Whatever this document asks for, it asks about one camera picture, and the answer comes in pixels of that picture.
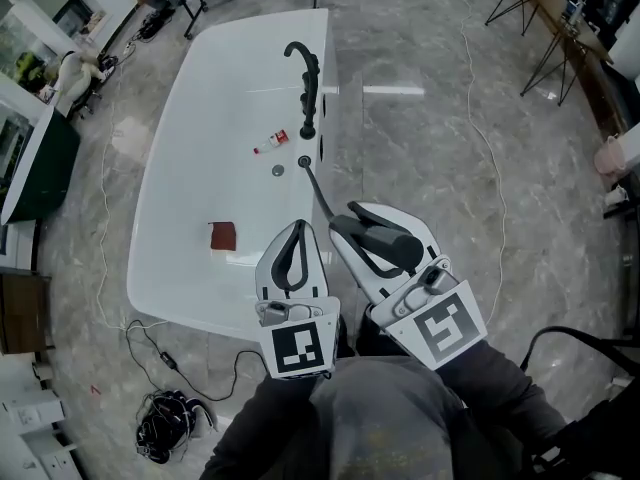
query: bottle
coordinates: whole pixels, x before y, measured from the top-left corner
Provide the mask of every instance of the bottle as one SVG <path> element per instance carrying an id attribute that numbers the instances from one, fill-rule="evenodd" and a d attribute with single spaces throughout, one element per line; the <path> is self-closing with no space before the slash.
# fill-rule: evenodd
<path id="1" fill-rule="evenodd" d="M 284 130 L 280 130 L 279 132 L 276 132 L 271 137 L 269 137 L 269 140 L 267 142 L 261 144 L 257 148 L 253 148 L 253 152 L 256 155 L 259 155 L 260 153 L 266 153 L 267 151 L 271 151 L 272 149 L 281 146 L 285 142 L 289 142 L 289 137 L 287 137 L 287 134 Z"/>

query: tile floor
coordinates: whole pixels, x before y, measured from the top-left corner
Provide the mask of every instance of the tile floor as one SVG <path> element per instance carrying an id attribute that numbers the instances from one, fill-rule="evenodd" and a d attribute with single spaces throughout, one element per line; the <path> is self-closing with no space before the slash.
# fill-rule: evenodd
<path id="1" fill-rule="evenodd" d="M 466 20 L 476 80 L 475 122 L 493 144 L 509 212 L 504 284 L 489 325 L 490 341 L 519 361 L 533 332 L 565 324 L 599 336 L 619 326 L 621 230 L 601 218 L 604 185 L 592 167 L 601 137 L 587 100 L 574 87 L 561 108 L 559 79 L 524 98 L 526 82 L 550 34 L 535 18 L 526 37 L 519 15 L 490 27 L 484 19 L 497 0 L 319 0 L 331 10 L 340 71 L 342 121 L 334 166 L 337 203 L 353 199 L 393 204 L 424 219 L 468 279 L 489 316 L 498 287 L 502 206 L 496 173 L 482 138 L 467 120 L 471 80 L 460 20 Z M 303 9 L 311 0 L 210 0 L 194 33 L 216 23 Z M 113 46 L 119 54 L 137 30 L 139 11 Z M 95 115 L 77 121 L 83 138 L 65 204 L 47 220 L 40 269 L 51 275 L 56 351 L 54 387 L 64 399 L 64 428 L 95 479 L 197 478 L 219 434 L 191 443 L 184 459 L 156 466 L 135 453 L 134 415 L 150 385 L 131 361 L 123 334 L 106 328 L 96 304 L 102 276 L 99 240 L 106 223 L 100 190 L 101 159 L 111 221 L 105 240 L 109 277 L 102 302 L 112 324 L 141 317 L 126 295 L 126 269 L 138 190 L 154 130 L 189 42 L 187 15 L 173 21 L 103 89 Z M 424 94 L 380 94 L 376 87 L 410 87 Z M 111 120 L 113 115 L 113 133 Z M 343 272 L 330 273 L 350 331 L 364 299 Z M 152 378 L 167 387 L 184 382 L 132 333 L 133 348 Z M 233 358 L 253 343 L 179 325 L 151 330 L 212 396 L 227 392 Z M 239 365 L 236 395 L 216 404 L 219 427 L 251 396 L 263 375 L 256 358 Z M 600 400 L 611 367 L 566 338 L 545 338 L 531 374 L 569 418 Z M 93 392 L 94 386 L 100 394 Z"/>

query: faucet spout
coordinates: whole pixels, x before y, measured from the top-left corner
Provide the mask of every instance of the faucet spout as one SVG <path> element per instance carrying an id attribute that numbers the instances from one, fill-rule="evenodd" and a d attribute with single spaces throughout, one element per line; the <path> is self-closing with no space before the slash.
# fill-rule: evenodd
<path id="1" fill-rule="evenodd" d="M 305 92 L 301 96 L 301 101 L 305 105 L 305 119 L 300 136 L 303 139 L 311 139 L 315 136 L 316 130 L 313 127 L 313 115 L 316 111 L 316 97 L 318 96 L 318 74 L 320 73 L 320 64 L 318 57 L 312 54 L 309 49 L 298 41 L 289 43 L 284 50 L 285 57 L 291 57 L 293 50 L 298 50 L 307 64 L 307 72 L 302 75 L 305 86 Z"/>

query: brown cabinet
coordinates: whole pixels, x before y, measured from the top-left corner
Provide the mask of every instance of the brown cabinet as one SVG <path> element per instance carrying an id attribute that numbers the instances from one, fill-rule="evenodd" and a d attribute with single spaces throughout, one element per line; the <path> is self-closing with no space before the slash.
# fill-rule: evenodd
<path id="1" fill-rule="evenodd" d="M 36 275 L 0 273 L 0 348 L 3 354 L 47 348 L 47 281 Z"/>

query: bathtub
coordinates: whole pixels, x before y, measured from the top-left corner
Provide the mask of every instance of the bathtub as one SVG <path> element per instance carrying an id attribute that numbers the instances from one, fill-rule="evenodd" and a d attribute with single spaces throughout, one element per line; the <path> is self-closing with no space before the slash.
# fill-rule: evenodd
<path id="1" fill-rule="evenodd" d="M 283 55 L 291 41 L 304 43 L 320 63 L 310 140 L 299 134 L 306 64 L 298 52 Z M 312 224 L 331 268 L 327 222 L 297 161 L 311 157 L 330 200 L 338 92 L 326 9 L 248 18 L 198 35 L 167 99 L 138 197 L 127 271 L 138 311 L 255 340 L 255 266 L 296 219 Z M 288 144 L 253 153 L 281 129 Z M 209 223 L 217 221 L 235 224 L 235 251 L 211 250 Z"/>

